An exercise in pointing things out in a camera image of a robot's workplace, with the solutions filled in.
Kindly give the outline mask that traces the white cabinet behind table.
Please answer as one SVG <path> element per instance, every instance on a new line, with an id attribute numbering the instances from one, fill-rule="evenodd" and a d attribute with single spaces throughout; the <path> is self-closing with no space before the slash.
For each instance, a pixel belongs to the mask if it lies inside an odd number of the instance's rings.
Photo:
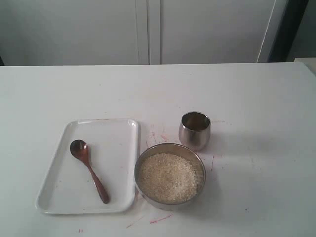
<path id="1" fill-rule="evenodd" d="M 284 0 L 3 0 L 7 66 L 267 62 Z"/>

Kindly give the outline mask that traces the steel bowl of rice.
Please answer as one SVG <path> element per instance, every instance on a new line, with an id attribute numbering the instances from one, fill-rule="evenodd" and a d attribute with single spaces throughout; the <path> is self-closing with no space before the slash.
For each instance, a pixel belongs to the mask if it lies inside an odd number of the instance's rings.
<path id="1" fill-rule="evenodd" d="M 176 210 L 199 196 L 206 171 L 196 152 L 180 144 L 161 143 L 139 156 L 134 180 L 138 192 L 150 205 Z"/>

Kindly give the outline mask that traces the stainless steel cup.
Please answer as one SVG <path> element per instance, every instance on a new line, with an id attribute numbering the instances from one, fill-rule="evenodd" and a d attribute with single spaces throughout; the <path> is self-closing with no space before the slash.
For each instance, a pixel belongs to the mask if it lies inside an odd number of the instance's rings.
<path id="1" fill-rule="evenodd" d="M 192 111 L 184 114 L 179 126 L 179 140 L 183 146 L 193 151 L 202 150 L 209 142 L 211 121 L 201 112 Z"/>

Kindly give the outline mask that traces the brown wooden spoon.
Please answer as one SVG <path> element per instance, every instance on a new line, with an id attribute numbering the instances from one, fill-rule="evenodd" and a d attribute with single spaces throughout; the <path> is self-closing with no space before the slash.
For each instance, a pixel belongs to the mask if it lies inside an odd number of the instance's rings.
<path id="1" fill-rule="evenodd" d="M 101 201 L 104 204 L 108 204 L 110 202 L 110 197 L 108 192 L 106 191 L 105 187 L 103 186 L 102 182 L 98 178 L 98 176 L 93 171 L 90 161 L 89 161 L 89 146 L 86 144 L 85 141 L 77 139 L 74 140 L 70 144 L 70 152 L 73 155 L 73 157 L 80 160 L 89 170 L 92 179 L 94 181 L 94 184 L 96 186 L 97 192 L 100 196 Z"/>

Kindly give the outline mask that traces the white rectangular plastic tray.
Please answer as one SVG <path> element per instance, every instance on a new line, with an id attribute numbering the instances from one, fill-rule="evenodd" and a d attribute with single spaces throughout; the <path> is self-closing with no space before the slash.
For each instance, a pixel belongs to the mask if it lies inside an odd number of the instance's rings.
<path id="1" fill-rule="evenodd" d="M 70 152 L 74 140 L 89 148 L 90 165 L 110 196 L 101 201 L 86 166 Z M 130 118 L 84 119 L 65 127 L 36 208 L 44 214 L 120 213 L 135 198 L 134 166 L 139 156 L 139 124 Z"/>

